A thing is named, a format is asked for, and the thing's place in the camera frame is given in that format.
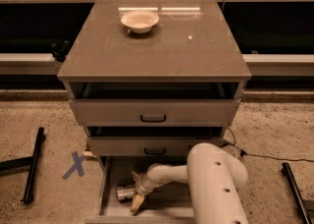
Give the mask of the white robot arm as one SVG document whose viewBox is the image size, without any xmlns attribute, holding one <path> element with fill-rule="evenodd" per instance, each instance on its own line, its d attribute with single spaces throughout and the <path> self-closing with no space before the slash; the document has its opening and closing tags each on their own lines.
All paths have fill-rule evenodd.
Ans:
<svg viewBox="0 0 314 224">
<path fill-rule="evenodd" d="M 237 193 L 247 183 L 247 170 L 216 145 L 195 145 L 185 165 L 152 164 L 145 173 L 133 172 L 132 176 L 131 212 L 137 212 L 156 188 L 177 182 L 188 184 L 196 224 L 248 224 Z"/>
</svg>

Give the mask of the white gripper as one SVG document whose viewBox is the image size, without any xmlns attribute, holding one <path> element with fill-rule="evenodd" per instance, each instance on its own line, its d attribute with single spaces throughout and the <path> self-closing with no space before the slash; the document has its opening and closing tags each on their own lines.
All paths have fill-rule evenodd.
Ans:
<svg viewBox="0 0 314 224">
<path fill-rule="evenodd" d="M 150 194 L 153 189 L 153 182 L 148 178 L 146 173 L 138 174 L 131 171 L 131 176 L 135 180 L 135 194 L 131 202 L 131 212 L 137 212 L 145 200 L 145 196 Z"/>
</svg>

